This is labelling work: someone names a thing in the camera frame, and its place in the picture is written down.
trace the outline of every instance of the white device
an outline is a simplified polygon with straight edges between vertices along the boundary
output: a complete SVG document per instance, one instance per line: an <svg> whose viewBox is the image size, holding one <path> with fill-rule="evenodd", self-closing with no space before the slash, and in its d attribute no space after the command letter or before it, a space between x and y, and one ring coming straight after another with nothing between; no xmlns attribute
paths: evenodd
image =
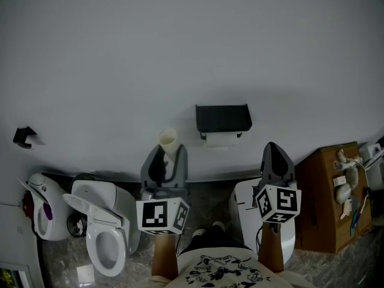
<svg viewBox="0 0 384 288"><path fill-rule="evenodd" d="M266 184L256 202L264 222L285 223L300 213L301 190Z"/></svg>
<svg viewBox="0 0 384 288"><path fill-rule="evenodd" d="M56 181L33 174L28 184L17 179L34 200L35 231L43 240L59 241L70 236L67 218L74 212L62 199L66 193Z"/></svg>
<svg viewBox="0 0 384 288"><path fill-rule="evenodd" d="M339 185L343 185L347 183L347 179L345 176L340 176L334 178L334 187L338 187Z"/></svg>
<svg viewBox="0 0 384 288"><path fill-rule="evenodd" d="M257 186L261 178L242 181L236 184L229 199L229 214L234 237L257 254L256 236L259 241L263 236L263 220L258 207L252 205L253 186ZM295 221L281 224L281 249L283 262L286 263L295 247Z"/></svg>
<svg viewBox="0 0 384 288"><path fill-rule="evenodd" d="M372 144L361 148L361 157L364 162L369 187L372 191L384 189L384 149L380 144Z"/></svg>
<svg viewBox="0 0 384 288"><path fill-rule="evenodd" d="M181 198L140 200L136 202L139 229L150 235L180 235L189 206Z"/></svg>
<svg viewBox="0 0 384 288"><path fill-rule="evenodd" d="M111 182L76 180L63 198L87 216L86 247L96 269L118 275L139 246L134 197Z"/></svg>

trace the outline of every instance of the toilet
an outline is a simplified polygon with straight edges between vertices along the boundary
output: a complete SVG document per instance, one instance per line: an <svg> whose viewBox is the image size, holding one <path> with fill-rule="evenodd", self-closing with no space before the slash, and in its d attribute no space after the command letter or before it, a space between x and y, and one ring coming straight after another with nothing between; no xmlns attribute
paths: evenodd
<svg viewBox="0 0 384 288"><path fill-rule="evenodd" d="M252 206L253 186L258 185L261 178L242 181L236 184L230 196L229 214L233 233L236 239L244 240L244 244L257 255L256 236L263 225L263 220L258 208ZM261 242L263 230L259 233ZM281 249L283 262L286 263L295 247L295 220L281 224Z"/></svg>
<svg viewBox="0 0 384 288"><path fill-rule="evenodd" d="M62 199L66 193L60 185L42 175L33 174L28 183L19 182L32 194L34 200L34 229L37 235L47 241L68 238L67 218L74 213Z"/></svg>
<svg viewBox="0 0 384 288"><path fill-rule="evenodd" d="M63 198L88 218L86 247L96 269L118 275L139 246L134 197L111 182L76 180Z"/></svg>

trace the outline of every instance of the person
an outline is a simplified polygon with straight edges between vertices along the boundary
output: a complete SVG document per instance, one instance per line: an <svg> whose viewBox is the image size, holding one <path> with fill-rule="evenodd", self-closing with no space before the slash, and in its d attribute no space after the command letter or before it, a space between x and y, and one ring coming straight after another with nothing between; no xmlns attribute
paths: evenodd
<svg viewBox="0 0 384 288"><path fill-rule="evenodd" d="M178 257L175 236L158 235L146 288L314 288L302 276L283 271L280 228L275 231L271 227L263 224L258 258L228 236L219 221L208 231L195 231L191 244Z"/></svg>

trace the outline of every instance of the gray floor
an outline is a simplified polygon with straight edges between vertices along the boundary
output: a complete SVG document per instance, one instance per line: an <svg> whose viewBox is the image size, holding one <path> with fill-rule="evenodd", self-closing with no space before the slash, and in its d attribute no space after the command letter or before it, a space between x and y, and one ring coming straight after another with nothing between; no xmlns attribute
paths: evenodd
<svg viewBox="0 0 384 288"><path fill-rule="evenodd" d="M190 213L179 249L191 241L192 233L222 221L231 234L228 199L235 182L215 182L191 185ZM359 238L338 254L319 254L295 250L286 269L302 274L318 288L372 287L384 264L384 230ZM68 238L58 242L43 242L43 260L47 281L51 287L140 287L140 281L150 275L153 237L143 233L139 249L128 259L125 269L116 277L100 274L88 257L84 238Z"/></svg>

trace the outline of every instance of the black wall hook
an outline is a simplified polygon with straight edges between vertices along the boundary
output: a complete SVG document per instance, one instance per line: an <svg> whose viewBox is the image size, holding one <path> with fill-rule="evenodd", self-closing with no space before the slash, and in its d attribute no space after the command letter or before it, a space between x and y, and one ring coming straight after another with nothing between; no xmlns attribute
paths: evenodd
<svg viewBox="0 0 384 288"><path fill-rule="evenodd" d="M30 149L32 147L32 144L25 143L26 138L28 136L36 136L36 135L37 135L37 133L34 132L29 127L18 128L16 130L16 134L14 135L13 143L16 143L17 145L19 145L22 148Z"/></svg>

